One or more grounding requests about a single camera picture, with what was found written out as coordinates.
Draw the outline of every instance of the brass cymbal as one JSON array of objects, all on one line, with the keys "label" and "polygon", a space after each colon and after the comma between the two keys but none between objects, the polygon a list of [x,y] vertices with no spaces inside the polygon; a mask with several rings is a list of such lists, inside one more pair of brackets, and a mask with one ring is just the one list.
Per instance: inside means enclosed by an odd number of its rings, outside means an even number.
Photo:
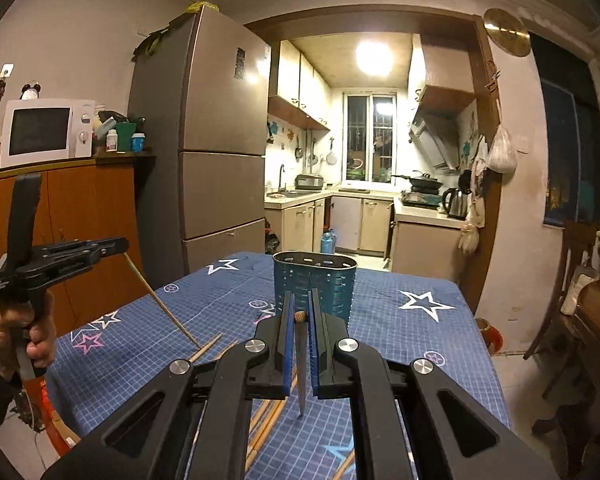
[{"label": "brass cymbal", "polygon": [[512,56],[525,57],[531,52],[529,32],[513,14],[488,9],[482,17],[484,28],[493,42]]}]

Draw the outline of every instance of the range hood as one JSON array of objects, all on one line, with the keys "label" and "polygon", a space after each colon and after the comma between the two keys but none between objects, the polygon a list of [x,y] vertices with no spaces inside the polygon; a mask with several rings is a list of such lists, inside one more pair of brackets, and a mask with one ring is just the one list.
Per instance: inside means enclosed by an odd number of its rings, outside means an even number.
[{"label": "range hood", "polygon": [[409,136],[437,173],[458,171],[458,128],[453,119],[419,114],[411,123]]}]

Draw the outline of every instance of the white bottle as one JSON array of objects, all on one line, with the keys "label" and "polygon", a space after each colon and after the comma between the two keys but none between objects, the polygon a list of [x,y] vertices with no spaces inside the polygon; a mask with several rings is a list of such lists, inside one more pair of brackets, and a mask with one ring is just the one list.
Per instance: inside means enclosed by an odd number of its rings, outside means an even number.
[{"label": "white bottle", "polygon": [[116,152],[118,150],[118,132],[116,130],[109,130],[107,133],[107,151]]}]

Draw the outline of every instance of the window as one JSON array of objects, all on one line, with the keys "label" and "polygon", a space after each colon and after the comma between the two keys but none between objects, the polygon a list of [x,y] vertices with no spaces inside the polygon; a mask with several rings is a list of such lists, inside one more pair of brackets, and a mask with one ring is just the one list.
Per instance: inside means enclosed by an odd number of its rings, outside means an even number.
[{"label": "window", "polygon": [[395,170],[395,95],[344,96],[343,180],[391,183]]},{"label": "window", "polygon": [[531,35],[546,115],[549,171],[544,223],[600,225],[600,111],[587,64]]}]

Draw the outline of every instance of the metal bolt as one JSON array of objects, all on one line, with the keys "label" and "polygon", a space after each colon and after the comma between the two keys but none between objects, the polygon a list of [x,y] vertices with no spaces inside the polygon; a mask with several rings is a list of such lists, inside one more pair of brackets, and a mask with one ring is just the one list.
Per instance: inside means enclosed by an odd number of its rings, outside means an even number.
[{"label": "metal bolt", "polygon": [[353,352],[358,348],[358,342],[355,339],[346,337],[338,341],[338,348],[343,352]]},{"label": "metal bolt", "polygon": [[169,371],[175,375],[182,375],[189,371],[190,366],[191,365],[189,364],[189,361],[184,359],[176,359],[169,365]]},{"label": "metal bolt", "polygon": [[428,359],[418,359],[413,363],[413,369],[419,374],[427,375],[433,371],[433,363]]},{"label": "metal bolt", "polygon": [[244,347],[247,349],[247,352],[253,352],[254,354],[262,352],[265,346],[266,345],[264,341],[261,341],[260,339],[249,339],[244,344]]}]

